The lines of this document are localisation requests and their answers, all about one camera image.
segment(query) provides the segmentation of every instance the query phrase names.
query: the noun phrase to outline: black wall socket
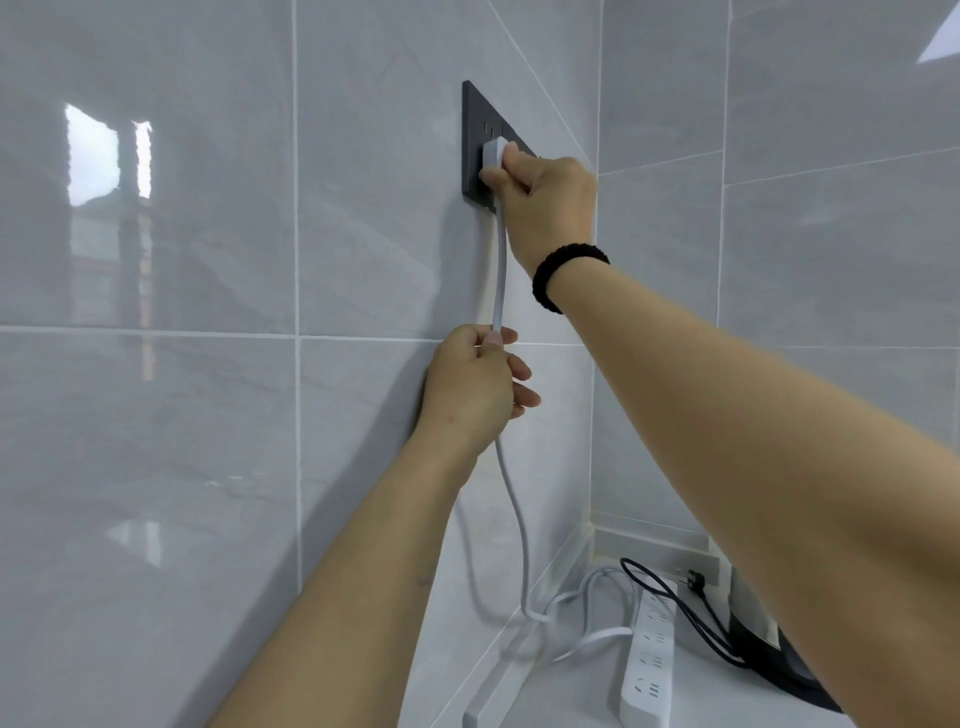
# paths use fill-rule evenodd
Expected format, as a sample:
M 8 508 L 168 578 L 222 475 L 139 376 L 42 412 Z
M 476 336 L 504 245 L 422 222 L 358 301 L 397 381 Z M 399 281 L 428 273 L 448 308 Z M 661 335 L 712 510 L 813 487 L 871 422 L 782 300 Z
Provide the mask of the black wall socket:
M 507 141 L 515 141 L 528 155 L 533 152 L 469 81 L 464 81 L 463 114 L 462 191 L 468 200 L 493 212 L 493 192 L 477 177 L 483 167 L 483 145 L 502 136 Z

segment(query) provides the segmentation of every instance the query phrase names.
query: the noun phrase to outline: person's right arm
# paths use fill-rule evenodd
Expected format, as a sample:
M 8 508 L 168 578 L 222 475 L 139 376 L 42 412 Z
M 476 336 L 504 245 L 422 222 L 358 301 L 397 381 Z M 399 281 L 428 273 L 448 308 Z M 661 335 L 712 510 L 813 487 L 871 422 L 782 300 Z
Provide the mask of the person's right arm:
M 595 181 L 513 145 L 504 165 L 483 176 L 532 277 L 556 248 L 590 239 Z M 960 725 L 960 460 L 598 260 L 566 263 L 547 294 L 854 721 Z

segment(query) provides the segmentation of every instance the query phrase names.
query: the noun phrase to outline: wall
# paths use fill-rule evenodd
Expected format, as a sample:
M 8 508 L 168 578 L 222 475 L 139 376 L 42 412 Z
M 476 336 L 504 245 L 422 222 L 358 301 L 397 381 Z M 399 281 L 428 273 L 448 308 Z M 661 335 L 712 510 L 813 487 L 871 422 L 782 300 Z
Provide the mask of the wall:
M 490 315 L 461 81 L 538 153 L 595 164 L 598 3 L 401 5 L 4 9 L 5 725 L 199 725 L 280 619 L 409 431 L 436 340 Z M 588 533 L 591 364 L 510 276 L 544 405 L 506 448 L 543 595 Z M 518 590 L 486 453 L 401 725 L 460 724 Z
M 606 0 L 598 223 L 638 279 L 954 447 L 958 24 L 954 0 Z M 706 547 L 601 377 L 594 418 L 594 522 Z

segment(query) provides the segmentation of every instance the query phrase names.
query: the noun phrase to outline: black plug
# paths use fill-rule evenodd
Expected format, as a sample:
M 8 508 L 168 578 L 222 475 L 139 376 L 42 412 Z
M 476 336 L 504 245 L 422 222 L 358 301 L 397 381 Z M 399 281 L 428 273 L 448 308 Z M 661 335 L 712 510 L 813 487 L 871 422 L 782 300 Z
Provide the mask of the black plug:
M 686 587 L 697 596 L 706 596 L 704 587 L 707 585 L 707 578 L 699 571 L 691 569 L 686 573 Z

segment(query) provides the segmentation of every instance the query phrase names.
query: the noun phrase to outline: forearm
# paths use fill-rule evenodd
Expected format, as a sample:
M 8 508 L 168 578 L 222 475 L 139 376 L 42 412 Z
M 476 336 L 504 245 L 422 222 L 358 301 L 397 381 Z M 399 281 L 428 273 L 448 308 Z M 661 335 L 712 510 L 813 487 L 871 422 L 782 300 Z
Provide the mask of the forearm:
M 472 468 L 437 449 L 417 435 L 407 444 L 213 728 L 396 726 L 446 523 Z
M 952 453 L 598 261 L 567 263 L 548 293 L 670 482 L 841 702 L 865 726 L 906 724 L 921 698 L 944 715 L 960 668 Z M 911 634 L 891 635 L 904 610 Z M 938 643 L 921 653 L 939 666 L 911 670 L 916 640 Z

